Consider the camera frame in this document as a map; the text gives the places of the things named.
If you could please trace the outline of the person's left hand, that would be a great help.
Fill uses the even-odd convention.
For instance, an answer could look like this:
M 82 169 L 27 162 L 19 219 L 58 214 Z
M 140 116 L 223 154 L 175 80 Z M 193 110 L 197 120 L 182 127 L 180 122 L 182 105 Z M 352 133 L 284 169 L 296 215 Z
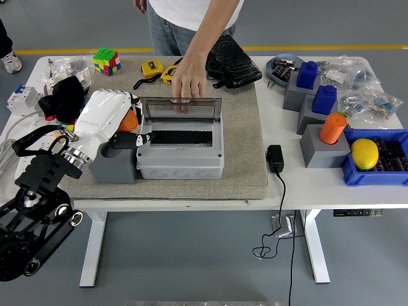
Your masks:
M 205 54 L 186 54 L 176 68 L 171 83 L 174 98 L 204 98 L 207 77 Z

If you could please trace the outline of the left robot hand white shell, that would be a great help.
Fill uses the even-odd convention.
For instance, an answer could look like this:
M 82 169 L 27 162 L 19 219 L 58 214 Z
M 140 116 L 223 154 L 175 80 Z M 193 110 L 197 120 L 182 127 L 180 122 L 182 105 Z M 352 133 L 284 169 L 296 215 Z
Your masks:
M 130 92 L 111 89 L 94 91 L 76 120 L 75 135 L 78 140 L 68 145 L 65 158 L 91 163 L 103 143 L 108 143 L 113 149 L 135 149 L 153 140 L 155 133 L 117 131 L 131 106 L 139 101 L 140 98 Z

